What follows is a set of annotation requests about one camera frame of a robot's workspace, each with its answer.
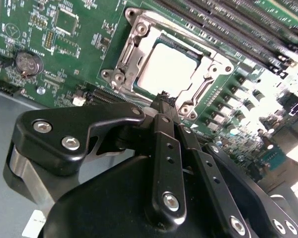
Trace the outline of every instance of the sticker label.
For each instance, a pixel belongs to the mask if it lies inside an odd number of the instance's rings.
[[[27,238],[38,238],[41,229],[45,224],[45,216],[40,210],[34,210],[30,220],[26,224],[22,236]]]

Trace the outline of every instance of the microchip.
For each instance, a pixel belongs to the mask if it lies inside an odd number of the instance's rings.
[[[62,31],[67,35],[72,35],[76,29],[77,22],[77,15],[60,8],[56,13],[54,25],[59,31]]]
[[[110,39],[108,39],[108,38],[101,38],[100,43],[103,46],[108,47],[109,46],[109,43],[110,43]]]

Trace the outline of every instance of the motherboard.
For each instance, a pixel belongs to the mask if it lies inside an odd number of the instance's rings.
[[[0,90],[49,108],[167,92],[254,180],[294,153],[297,0],[2,0],[0,56]]]

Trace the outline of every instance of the cpu socket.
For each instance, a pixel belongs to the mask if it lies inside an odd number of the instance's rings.
[[[156,12],[128,8],[131,32],[114,69],[103,79],[122,96],[144,106],[162,91],[175,97],[179,115],[195,120],[195,107],[220,75],[234,66],[209,43]]]

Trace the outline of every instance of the mounting hole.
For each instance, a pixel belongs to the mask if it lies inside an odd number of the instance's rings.
[[[213,167],[213,165],[209,161],[206,161],[206,163],[208,166]]]
[[[133,113],[136,114],[136,115],[140,115],[141,112],[139,112],[139,110],[137,108],[132,108],[133,110]]]
[[[221,181],[217,178],[217,177],[213,177],[214,182],[216,182],[217,184],[221,183]]]
[[[171,158],[171,157],[167,157],[167,161],[169,162],[169,163],[171,163],[171,164],[174,164],[174,160]]]
[[[162,117],[162,120],[163,120],[164,122],[170,122],[170,120],[169,120],[168,118],[165,118],[165,117]]]
[[[103,71],[103,77],[104,78],[108,78],[109,77],[109,73],[107,71]]]
[[[169,149],[173,149],[173,145],[171,145],[170,143],[167,143],[167,146]]]
[[[135,15],[135,12],[130,10],[130,11],[127,12],[127,15],[128,16],[134,16]]]

